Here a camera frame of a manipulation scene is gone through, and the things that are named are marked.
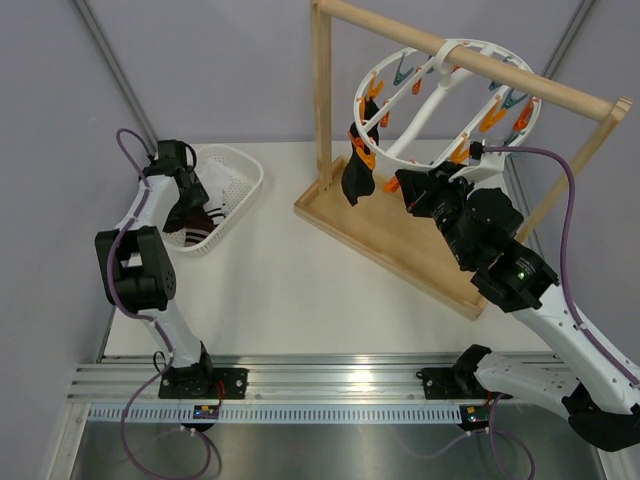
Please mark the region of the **brown sock with stripes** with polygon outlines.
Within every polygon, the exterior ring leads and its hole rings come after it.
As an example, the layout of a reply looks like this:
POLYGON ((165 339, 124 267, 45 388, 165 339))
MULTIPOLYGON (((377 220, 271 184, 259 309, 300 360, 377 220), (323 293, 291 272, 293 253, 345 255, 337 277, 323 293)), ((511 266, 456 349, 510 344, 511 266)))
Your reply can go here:
POLYGON ((182 216, 169 219, 163 233, 178 246, 195 246, 203 242, 226 218, 224 207, 225 205, 192 208, 182 216))

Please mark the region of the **black sock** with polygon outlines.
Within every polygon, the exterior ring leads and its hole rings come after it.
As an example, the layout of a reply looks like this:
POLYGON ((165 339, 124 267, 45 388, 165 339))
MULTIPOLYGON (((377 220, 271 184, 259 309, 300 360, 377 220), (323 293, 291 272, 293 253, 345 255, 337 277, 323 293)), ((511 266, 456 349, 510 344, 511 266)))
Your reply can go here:
POLYGON ((357 205, 361 197, 371 196, 375 190, 372 170, 356 152, 351 154, 343 170, 341 188, 351 206, 357 205))
MULTIPOLYGON (((379 111, 379 107, 374 100, 366 100, 364 97, 358 97, 356 99, 356 104, 358 106, 358 117, 363 124, 367 124, 370 119, 379 111)), ((369 151, 368 147, 365 145, 363 139, 359 135, 355 123, 352 123, 349 127, 348 135, 351 143, 355 147, 359 147, 366 152, 369 151)), ((373 139, 376 144, 379 143, 380 134, 378 131, 378 123, 376 123, 368 132, 368 136, 370 139, 373 139)))

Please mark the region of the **white round clip hanger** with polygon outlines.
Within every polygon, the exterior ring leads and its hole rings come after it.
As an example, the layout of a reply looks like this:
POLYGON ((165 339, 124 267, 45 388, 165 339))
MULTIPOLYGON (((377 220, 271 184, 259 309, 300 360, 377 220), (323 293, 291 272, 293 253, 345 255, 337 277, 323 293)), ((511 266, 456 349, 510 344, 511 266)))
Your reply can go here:
POLYGON ((360 81, 352 107, 352 123, 369 149, 366 152, 350 141, 352 153, 356 152, 372 170, 373 179, 380 162, 420 172, 453 167, 456 173, 465 166, 477 164, 469 154, 473 141, 499 140, 506 147, 517 147, 532 133, 541 112, 541 100, 492 80, 485 98, 472 104, 470 119, 440 153, 426 159, 409 156, 409 150, 425 127, 440 119, 454 94, 473 75, 466 68, 446 62, 446 54, 457 46, 468 47, 525 73, 531 70, 520 56, 500 45, 464 38, 447 40, 435 55, 405 47, 382 59, 360 81), (358 117, 358 97, 374 100, 379 107, 367 124, 358 117), (376 123, 380 134, 378 144, 368 136, 376 123))

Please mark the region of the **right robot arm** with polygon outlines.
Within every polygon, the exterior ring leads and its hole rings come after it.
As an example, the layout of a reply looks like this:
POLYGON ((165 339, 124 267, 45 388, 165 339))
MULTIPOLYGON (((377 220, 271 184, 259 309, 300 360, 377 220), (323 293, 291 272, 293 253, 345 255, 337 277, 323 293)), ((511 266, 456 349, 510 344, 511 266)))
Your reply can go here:
POLYGON ((454 384, 466 396, 504 393, 568 421, 589 444, 616 452, 639 443, 637 367, 595 325, 572 317, 558 274, 516 241, 523 221, 499 188, 477 188, 448 164, 395 173, 409 214, 432 219, 461 270, 482 297, 534 331, 569 368, 567 374, 520 363, 487 347, 463 354, 454 384))

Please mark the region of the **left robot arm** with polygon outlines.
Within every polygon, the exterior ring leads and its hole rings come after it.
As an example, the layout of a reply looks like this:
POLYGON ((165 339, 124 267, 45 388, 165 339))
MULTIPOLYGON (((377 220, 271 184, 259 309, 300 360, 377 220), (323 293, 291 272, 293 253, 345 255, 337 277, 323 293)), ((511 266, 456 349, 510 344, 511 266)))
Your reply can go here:
POLYGON ((166 362, 159 369, 164 399, 203 398, 216 385, 206 347, 176 305, 176 274, 161 236, 182 229, 209 201, 195 162, 195 150, 186 143, 159 142, 157 157, 138 170, 134 204, 113 229, 95 237, 107 299, 145 325, 166 362))

